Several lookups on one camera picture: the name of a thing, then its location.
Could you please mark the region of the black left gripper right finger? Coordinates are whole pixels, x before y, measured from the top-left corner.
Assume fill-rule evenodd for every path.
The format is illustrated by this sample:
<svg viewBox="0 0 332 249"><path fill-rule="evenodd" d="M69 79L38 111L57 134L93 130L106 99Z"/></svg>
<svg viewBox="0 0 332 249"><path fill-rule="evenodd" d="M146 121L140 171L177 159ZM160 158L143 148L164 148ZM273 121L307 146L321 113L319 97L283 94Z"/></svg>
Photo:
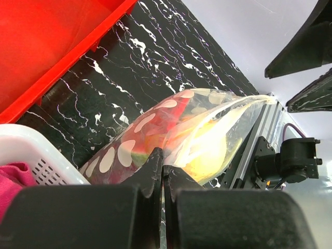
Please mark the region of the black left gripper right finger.
<svg viewBox="0 0 332 249"><path fill-rule="evenodd" d="M206 189L163 167L168 248L316 248L300 206L282 191Z"/></svg>

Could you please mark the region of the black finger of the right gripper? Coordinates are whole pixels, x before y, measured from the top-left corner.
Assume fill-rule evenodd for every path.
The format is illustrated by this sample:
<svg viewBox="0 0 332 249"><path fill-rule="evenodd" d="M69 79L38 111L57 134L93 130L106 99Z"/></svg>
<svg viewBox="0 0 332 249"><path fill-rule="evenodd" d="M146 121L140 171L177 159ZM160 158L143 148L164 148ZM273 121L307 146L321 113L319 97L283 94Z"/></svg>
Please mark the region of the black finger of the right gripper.
<svg viewBox="0 0 332 249"><path fill-rule="evenodd" d="M331 112L331 68L286 103L289 113Z"/></svg>
<svg viewBox="0 0 332 249"><path fill-rule="evenodd" d="M331 1L320 0L286 45L265 68L266 78L276 78L331 63Z"/></svg>

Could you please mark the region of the clear zip top bag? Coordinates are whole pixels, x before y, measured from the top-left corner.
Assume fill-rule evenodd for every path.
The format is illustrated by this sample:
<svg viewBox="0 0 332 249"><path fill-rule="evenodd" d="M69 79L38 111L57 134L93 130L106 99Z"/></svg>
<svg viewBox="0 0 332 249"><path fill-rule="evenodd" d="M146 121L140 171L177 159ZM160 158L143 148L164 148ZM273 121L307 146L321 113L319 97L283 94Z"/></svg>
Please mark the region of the clear zip top bag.
<svg viewBox="0 0 332 249"><path fill-rule="evenodd" d="M194 96L186 106L179 123L166 134L161 147L163 163L180 169L189 161L191 148L202 140L195 137L205 124L216 122L220 136L232 132L244 140L262 107L276 103L276 98L268 95L237 96L207 88L187 90L193 91Z"/></svg>

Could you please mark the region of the yellow fake fruit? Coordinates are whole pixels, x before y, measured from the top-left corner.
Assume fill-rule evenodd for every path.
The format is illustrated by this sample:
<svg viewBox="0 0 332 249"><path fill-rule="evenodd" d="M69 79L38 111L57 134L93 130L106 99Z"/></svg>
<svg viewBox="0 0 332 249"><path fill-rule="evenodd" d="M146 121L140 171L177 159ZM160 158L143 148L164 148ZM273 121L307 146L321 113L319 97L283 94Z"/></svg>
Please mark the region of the yellow fake fruit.
<svg viewBox="0 0 332 249"><path fill-rule="evenodd" d="M189 161L182 168L200 185L225 172L243 142L232 132L220 136L216 126L216 122L209 122L198 130L195 138L202 140L191 148Z"/></svg>

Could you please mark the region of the red fake food piece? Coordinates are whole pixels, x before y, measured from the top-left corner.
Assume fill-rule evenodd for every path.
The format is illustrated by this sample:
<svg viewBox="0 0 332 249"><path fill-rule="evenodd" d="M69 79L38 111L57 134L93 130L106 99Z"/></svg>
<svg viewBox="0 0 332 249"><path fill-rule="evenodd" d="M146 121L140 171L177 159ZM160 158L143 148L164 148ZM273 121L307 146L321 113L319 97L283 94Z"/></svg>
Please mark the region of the red fake food piece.
<svg viewBox="0 0 332 249"><path fill-rule="evenodd" d="M179 123L193 96L193 91L185 90L150 108L100 149L80 173L91 184L123 182L143 166L154 148L163 147L166 134Z"/></svg>

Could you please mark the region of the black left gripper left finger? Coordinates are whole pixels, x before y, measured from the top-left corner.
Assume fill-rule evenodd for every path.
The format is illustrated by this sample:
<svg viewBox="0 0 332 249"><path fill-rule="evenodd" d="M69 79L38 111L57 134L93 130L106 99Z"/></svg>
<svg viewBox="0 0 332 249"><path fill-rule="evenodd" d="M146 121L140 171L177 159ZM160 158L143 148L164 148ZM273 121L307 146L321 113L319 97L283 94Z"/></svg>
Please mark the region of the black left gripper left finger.
<svg viewBox="0 0 332 249"><path fill-rule="evenodd" d="M22 190L1 223L1 248L159 248L162 164L155 148L121 184Z"/></svg>

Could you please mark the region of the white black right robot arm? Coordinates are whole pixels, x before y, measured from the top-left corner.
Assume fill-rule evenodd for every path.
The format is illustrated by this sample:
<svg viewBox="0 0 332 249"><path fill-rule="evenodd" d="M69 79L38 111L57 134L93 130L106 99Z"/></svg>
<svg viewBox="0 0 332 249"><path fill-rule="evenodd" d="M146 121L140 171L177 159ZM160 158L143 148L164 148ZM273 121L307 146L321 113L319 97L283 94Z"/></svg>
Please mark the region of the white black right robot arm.
<svg viewBox="0 0 332 249"><path fill-rule="evenodd" d="M265 69L265 77L276 78L331 63L331 1L318 1L311 14ZM286 103L290 113L331 111L331 70L310 83ZM284 183L300 183L319 177L323 162L316 156L313 137L283 140L279 153L260 148L259 137L244 183L256 179L272 181L275 189Z"/></svg>

